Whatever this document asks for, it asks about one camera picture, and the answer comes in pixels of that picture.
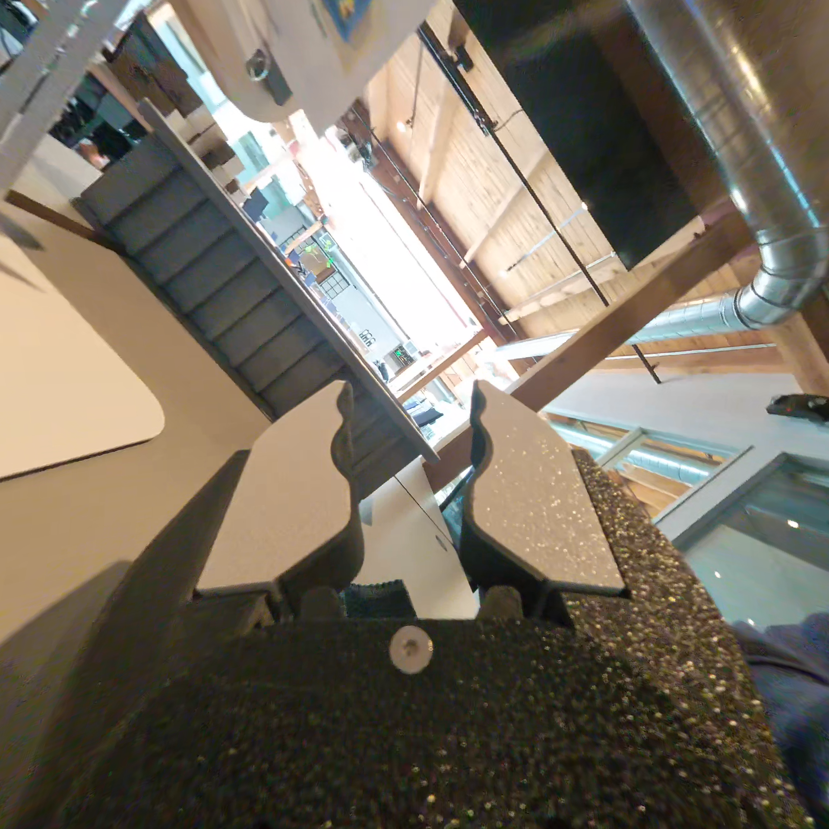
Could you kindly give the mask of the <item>black ceiling device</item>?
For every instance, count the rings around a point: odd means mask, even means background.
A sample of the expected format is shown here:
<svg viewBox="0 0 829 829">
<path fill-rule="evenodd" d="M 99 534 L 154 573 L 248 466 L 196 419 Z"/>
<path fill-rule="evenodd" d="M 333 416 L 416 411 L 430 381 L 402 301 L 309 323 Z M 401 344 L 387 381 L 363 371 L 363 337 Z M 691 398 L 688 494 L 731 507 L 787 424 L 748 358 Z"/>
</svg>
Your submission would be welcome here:
<svg viewBox="0 0 829 829">
<path fill-rule="evenodd" d="M 767 405 L 766 412 L 824 425 L 828 424 L 828 397 L 803 393 L 774 396 Z"/>
</svg>

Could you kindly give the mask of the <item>silver straight air duct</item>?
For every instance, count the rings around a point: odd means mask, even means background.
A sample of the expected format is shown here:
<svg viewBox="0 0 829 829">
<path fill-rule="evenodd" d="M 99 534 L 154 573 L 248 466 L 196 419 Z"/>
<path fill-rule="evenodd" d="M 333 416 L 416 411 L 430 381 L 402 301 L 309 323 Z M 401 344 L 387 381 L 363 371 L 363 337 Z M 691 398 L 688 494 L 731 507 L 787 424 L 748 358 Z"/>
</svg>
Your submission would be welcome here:
<svg viewBox="0 0 829 829">
<path fill-rule="evenodd" d="M 753 291 L 746 287 L 704 300 L 689 301 L 662 312 L 623 344 L 633 346 L 687 337 L 725 335 L 779 324 L 784 315 L 782 308 L 756 304 L 756 298 Z M 573 329 L 510 343 L 496 348 L 492 358 L 543 358 L 577 334 L 578 330 Z"/>
</svg>

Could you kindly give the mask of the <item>grey plastic bin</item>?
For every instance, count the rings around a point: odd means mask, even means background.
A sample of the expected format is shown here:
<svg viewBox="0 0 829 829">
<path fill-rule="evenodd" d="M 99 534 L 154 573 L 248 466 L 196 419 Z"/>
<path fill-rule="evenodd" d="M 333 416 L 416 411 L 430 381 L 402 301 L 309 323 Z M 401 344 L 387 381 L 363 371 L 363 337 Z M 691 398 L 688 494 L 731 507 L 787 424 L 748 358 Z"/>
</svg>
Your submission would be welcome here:
<svg viewBox="0 0 829 829">
<path fill-rule="evenodd" d="M 147 99 L 150 131 L 76 200 L 140 280 L 270 421 L 335 380 L 351 386 L 358 495 L 417 458 L 415 421 L 284 256 Z"/>
</svg>

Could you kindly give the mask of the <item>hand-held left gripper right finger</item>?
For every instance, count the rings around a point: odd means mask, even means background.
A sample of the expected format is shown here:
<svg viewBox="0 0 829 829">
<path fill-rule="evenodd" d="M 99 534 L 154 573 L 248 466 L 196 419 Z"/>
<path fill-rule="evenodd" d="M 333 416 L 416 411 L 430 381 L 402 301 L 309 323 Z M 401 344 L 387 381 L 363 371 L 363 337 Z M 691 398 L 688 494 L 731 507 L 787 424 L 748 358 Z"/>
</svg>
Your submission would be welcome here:
<svg viewBox="0 0 829 829">
<path fill-rule="evenodd" d="M 487 381 L 471 395 L 471 477 L 463 489 L 461 565 L 525 618 L 570 618 L 565 596 L 629 599 L 569 445 Z"/>
</svg>

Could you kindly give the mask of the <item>stack of cardboard boxes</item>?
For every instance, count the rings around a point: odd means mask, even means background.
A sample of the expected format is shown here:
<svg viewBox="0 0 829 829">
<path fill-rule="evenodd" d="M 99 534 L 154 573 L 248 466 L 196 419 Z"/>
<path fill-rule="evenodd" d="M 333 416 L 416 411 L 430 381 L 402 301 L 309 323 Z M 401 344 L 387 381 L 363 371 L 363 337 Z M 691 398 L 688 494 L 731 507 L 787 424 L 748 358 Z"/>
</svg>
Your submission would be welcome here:
<svg viewBox="0 0 829 829">
<path fill-rule="evenodd" d="M 245 198 L 244 186 L 240 183 L 245 173 L 244 161 L 218 123 L 204 124 L 186 143 L 227 194 L 237 200 Z"/>
</svg>

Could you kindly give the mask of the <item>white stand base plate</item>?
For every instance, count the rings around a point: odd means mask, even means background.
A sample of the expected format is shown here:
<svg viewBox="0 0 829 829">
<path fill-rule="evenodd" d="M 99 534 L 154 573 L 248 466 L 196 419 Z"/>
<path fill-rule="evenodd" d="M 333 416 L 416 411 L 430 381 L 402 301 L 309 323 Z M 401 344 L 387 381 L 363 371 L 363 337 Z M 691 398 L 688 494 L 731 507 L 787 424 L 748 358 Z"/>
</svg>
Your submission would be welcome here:
<svg viewBox="0 0 829 829">
<path fill-rule="evenodd" d="M 107 328 L 127 269 L 94 242 L 2 207 L 1 477 L 155 440 L 161 402 Z"/>
</svg>

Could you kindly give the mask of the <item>silver elbow air duct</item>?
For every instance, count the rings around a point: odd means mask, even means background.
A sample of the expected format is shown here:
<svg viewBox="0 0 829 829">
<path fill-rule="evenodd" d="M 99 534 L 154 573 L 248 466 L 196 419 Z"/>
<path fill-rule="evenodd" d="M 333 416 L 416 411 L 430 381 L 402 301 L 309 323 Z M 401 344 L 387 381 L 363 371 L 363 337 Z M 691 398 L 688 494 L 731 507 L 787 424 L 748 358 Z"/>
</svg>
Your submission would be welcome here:
<svg viewBox="0 0 829 829">
<path fill-rule="evenodd" d="M 759 271 L 742 288 L 782 308 L 782 323 L 827 282 L 827 205 L 793 148 L 791 121 L 727 2 L 627 5 L 759 247 Z"/>
</svg>

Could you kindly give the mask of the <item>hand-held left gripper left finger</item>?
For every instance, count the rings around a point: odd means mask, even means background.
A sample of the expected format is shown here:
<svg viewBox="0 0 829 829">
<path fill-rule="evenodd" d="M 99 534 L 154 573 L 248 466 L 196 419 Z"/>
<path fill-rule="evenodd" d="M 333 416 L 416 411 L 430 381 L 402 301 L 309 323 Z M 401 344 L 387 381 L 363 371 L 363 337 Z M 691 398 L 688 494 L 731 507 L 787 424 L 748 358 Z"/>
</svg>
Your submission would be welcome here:
<svg viewBox="0 0 829 829">
<path fill-rule="evenodd" d="M 202 596 L 264 591 L 297 613 L 363 565 L 351 384 L 334 380 L 254 441 L 206 559 Z"/>
</svg>

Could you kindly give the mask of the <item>black ceiling panel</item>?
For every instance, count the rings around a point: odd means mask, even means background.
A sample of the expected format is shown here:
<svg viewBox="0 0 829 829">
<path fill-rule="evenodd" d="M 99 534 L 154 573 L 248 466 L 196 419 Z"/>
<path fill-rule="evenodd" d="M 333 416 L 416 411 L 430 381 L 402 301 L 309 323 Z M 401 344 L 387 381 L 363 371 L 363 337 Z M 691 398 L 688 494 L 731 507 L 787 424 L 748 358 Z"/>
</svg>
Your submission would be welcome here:
<svg viewBox="0 0 829 829">
<path fill-rule="evenodd" d="M 627 270 L 695 215 L 629 84 L 652 64 L 626 2 L 455 2 Z"/>
</svg>

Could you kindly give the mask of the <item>wooden post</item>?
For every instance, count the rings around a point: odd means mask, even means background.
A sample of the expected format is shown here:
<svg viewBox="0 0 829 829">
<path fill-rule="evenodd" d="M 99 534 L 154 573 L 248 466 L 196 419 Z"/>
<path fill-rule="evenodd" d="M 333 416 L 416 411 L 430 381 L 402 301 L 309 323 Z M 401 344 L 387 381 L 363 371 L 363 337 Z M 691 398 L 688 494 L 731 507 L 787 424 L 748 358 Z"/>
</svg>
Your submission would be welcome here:
<svg viewBox="0 0 829 829">
<path fill-rule="evenodd" d="M 541 411 L 752 243 L 753 235 L 739 213 L 722 216 L 645 282 L 536 363 L 508 394 L 530 410 Z"/>
</svg>

